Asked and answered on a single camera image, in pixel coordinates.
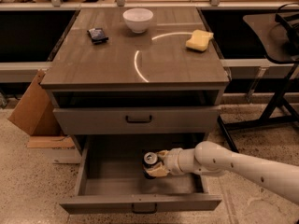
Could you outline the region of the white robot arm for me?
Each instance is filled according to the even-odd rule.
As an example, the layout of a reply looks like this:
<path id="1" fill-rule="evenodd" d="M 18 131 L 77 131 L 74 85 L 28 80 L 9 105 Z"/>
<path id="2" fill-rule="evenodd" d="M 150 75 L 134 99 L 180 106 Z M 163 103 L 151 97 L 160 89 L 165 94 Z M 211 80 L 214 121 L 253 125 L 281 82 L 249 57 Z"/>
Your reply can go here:
<path id="1" fill-rule="evenodd" d="M 168 175 L 222 175 L 233 172 L 299 204 L 299 167 L 233 152 L 210 141 L 195 148 L 148 152 L 143 167 L 150 177 Z"/>

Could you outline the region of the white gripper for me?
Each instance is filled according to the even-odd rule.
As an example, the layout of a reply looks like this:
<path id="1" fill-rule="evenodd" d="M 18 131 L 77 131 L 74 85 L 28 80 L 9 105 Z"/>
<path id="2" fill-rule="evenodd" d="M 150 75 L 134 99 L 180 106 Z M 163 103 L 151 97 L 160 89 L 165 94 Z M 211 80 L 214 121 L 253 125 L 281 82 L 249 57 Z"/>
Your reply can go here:
<path id="1" fill-rule="evenodd" d="M 145 167 L 145 172 L 151 177 L 164 177 L 170 175 L 183 175 L 178 163 L 178 157 L 182 148 L 173 148 L 171 150 L 161 150 L 156 153 L 158 161 L 151 167 Z"/>

